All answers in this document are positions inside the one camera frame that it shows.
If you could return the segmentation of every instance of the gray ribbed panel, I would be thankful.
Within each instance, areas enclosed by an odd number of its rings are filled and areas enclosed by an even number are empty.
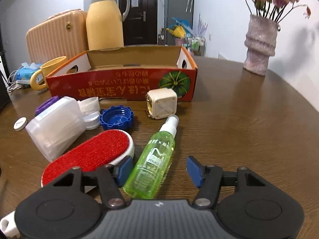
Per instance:
[[[68,59],[88,50],[87,13],[73,10],[48,19],[28,30],[27,47],[31,62],[45,63],[60,56]],[[70,30],[66,24],[71,22]]]
[[[224,231],[208,210],[186,200],[133,200],[130,206],[109,211],[83,239],[236,239]]]

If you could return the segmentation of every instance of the suitcase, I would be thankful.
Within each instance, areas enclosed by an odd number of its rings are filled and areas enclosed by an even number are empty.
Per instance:
[[[68,59],[88,50],[87,13],[77,9],[51,16],[26,34],[30,62],[45,63],[60,56]]]

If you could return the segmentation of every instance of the purple lid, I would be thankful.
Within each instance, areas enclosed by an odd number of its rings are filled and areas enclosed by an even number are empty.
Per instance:
[[[35,110],[35,115],[38,116],[42,111],[50,107],[52,104],[56,103],[59,100],[58,96],[54,96],[48,99],[46,102],[42,103],[37,109]]]

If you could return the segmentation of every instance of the jug handle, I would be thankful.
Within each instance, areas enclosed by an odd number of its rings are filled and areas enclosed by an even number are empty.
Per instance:
[[[131,5],[130,0],[126,0],[126,9],[125,9],[125,12],[123,13],[122,21],[125,21],[127,14],[129,14],[130,5]]]

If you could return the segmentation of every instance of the pink textured vase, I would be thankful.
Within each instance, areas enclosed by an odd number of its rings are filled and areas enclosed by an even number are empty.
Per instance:
[[[250,15],[245,46],[248,47],[244,69],[265,76],[269,57],[275,55],[278,24],[272,20]]]

